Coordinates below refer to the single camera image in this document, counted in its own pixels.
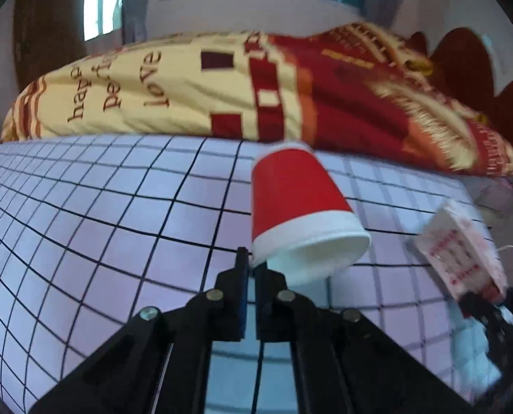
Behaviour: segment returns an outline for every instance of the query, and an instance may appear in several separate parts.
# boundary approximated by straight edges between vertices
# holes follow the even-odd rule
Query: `yellow blanket section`
[[[257,104],[278,98],[285,137],[300,139],[295,66],[266,39],[249,31],[178,34],[86,57],[23,90],[7,114],[2,141],[101,132],[210,136],[211,114],[241,118],[241,132],[232,136],[258,140]],[[281,84],[257,94],[249,61],[264,55]]]

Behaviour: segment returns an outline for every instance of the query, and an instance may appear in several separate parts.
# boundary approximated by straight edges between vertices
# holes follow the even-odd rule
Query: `paper cup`
[[[271,147],[252,170],[253,265],[289,285],[325,278],[358,260],[370,235],[305,145]]]

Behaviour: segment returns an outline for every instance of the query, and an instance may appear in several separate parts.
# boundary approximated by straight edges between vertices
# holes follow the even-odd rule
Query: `brown door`
[[[84,0],[16,0],[13,38],[20,90],[86,56]]]

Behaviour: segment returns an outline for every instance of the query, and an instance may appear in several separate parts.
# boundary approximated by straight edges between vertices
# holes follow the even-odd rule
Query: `bed sheet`
[[[250,169],[266,145],[167,135],[63,137],[0,145],[0,395],[28,410],[147,305],[178,308],[250,250]],[[412,238],[455,178],[351,155],[317,156],[372,236],[357,264],[294,287],[362,313],[468,400],[499,373],[482,326],[463,319]],[[206,410],[296,412],[287,344],[258,361],[254,285],[246,339],[215,343]]]

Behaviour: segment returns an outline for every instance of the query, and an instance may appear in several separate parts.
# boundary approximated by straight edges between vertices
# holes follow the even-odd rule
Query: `red paper cup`
[[[268,262],[289,285],[325,278],[370,246],[350,205],[305,145],[285,143],[252,170],[253,265]]]

